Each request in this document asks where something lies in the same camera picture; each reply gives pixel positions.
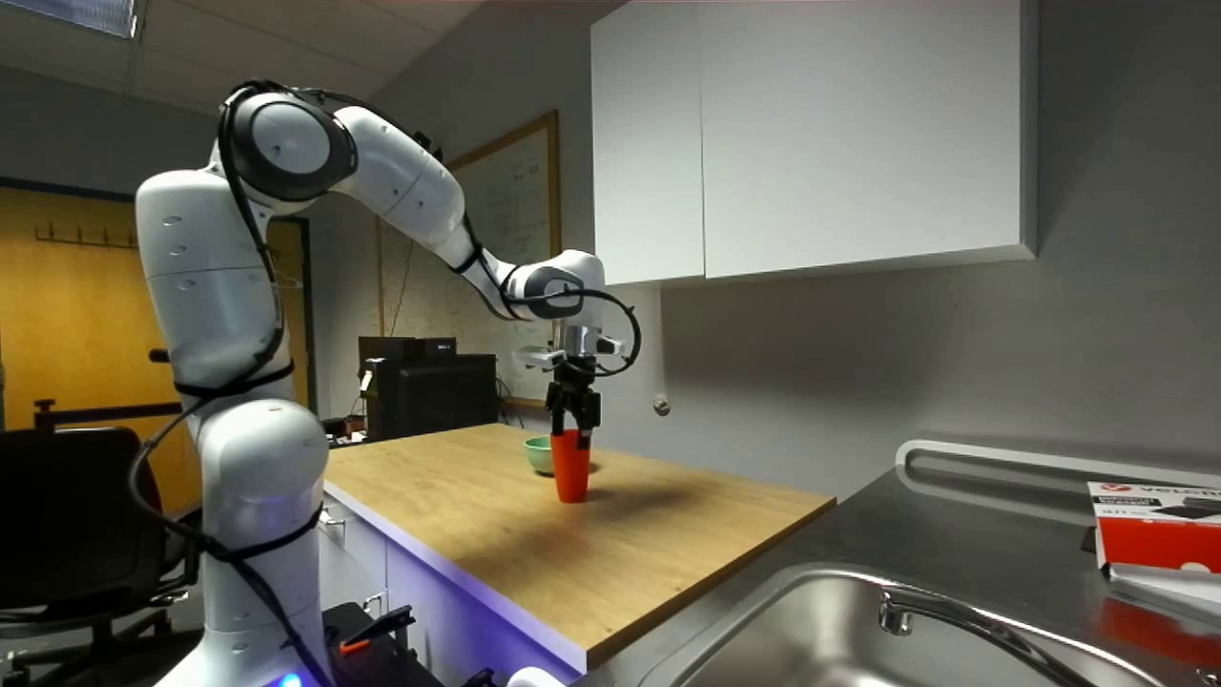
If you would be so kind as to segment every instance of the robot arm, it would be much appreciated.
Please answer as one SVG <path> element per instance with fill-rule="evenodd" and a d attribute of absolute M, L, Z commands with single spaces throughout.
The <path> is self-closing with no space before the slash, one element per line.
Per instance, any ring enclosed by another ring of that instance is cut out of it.
<path fill-rule="evenodd" d="M 313 413 L 288 399 L 289 357 L 269 255 L 269 220 L 326 194 L 349 194 L 433 247 L 498 317 L 566 320 L 552 430 L 578 417 L 588 441 L 598 425 L 590 380 L 594 356 L 613 351 L 604 341 L 604 305 L 613 297 L 594 255 L 503 263 L 468 233 L 456 177 L 395 122 L 335 94 L 241 85 L 220 107 L 210 163 L 162 173 L 133 202 L 141 267 L 187 406 L 180 420 L 201 464 L 196 537 L 208 549 L 208 635 L 163 687 L 300 682 L 300 669 L 309 682 L 333 682 L 313 529 L 330 445 Z"/>
<path fill-rule="evenodd" d="M 457 178 L 403 131 L 340 94 L 279 85 L 243 85 L 225 99 L 215 160 L 201 173 L 171 173 L 141 186 L 141 212 L 153 212 L 141 225 L 192 216 L 210 225 L 192 233 L 192 252 L 180 244 L 187 230 L 157 233 L 177 244 L 147 252 L 180 389 L 234 389 L 274 371 L 281 341 L 274 292 L 253 292 L 270 283 L 269 220 L 321 194 L 349 194 L 434 252 L 498 317 L 566 320 L 548 385 L 552 427 L 566 413 L 579 430 L 598 425 L 588 385 L 598 375 L 594 356 L 613 351 L 604 341 L 604 263 L 571 247 L 538 263 L 498 261 L 464 225 Z M 210 283 L 197 303 L 185 303 L 171 283 L 157 285 L 157 276 L 180 283 L 185 271 Z M 225 280 L 230 271 L 243 271 L 250 291 Z"/>

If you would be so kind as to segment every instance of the upper cabinet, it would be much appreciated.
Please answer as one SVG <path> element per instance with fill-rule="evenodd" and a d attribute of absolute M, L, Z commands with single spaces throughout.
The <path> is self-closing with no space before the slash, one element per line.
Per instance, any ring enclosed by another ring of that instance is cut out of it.
<path fill-rule="evenodd" d="M 634 0 L 590 30 L 612 283 L 1032 255 L 1025 0 Z"/>

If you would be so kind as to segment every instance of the cabinet door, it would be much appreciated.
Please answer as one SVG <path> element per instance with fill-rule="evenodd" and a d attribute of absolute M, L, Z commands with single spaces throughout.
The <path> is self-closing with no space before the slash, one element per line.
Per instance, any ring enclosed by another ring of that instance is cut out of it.
<path fill-rule="evenodd" d="M 386 610 L 386 537 L 373 526 L 326 498 L 318 553 L 326 610 L 340 603 L 372 603 L 372 616 Z"/>
<path fill-rule="evenodd" d="M 631 4 L 590 30 L 594 247 L 607 283 L 702 276 L 697 13 Z"/>
<path fill-rule="evenodd" d="M 386 574 L 389 608 L 411 603 L 415 610 L 411 649 L 434 678 L 464 682 L 477 673 L 498 673 L 498 682 L 508 682 L 520 669 L 543 669 L 561 682 L 579 678 L 579 673 L 503 623 L 468 579 L 445 575 L 396 546 L 389 546 Z"/>
<path fill-rule="evenodd" d="M 1022 0 L 702 4 L 707 276 L 1022 247 Z"/>

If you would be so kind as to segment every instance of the wooden countertop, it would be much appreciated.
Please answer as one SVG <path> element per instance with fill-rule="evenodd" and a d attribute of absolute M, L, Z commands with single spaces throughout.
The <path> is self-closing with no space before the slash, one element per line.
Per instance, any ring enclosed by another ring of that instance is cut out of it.
<path fill-rule="evenodd" d="M 484 588 L 578 669 L 594 669 L 831 498 L 594 451 L 588 505 L 534 477 L 520 427 L 342 445 L 330 493 L 433 563 Z"/>

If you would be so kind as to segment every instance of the stainless steel sink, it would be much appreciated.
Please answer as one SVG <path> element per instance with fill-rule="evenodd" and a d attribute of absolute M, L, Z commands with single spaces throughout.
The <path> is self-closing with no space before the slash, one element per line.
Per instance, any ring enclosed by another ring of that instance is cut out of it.
<path fill-rule="evenodd" d="M 1147 673 L 901 579 L 802 563 L 671 654 L 646 687 L 1146 687 Z"/>

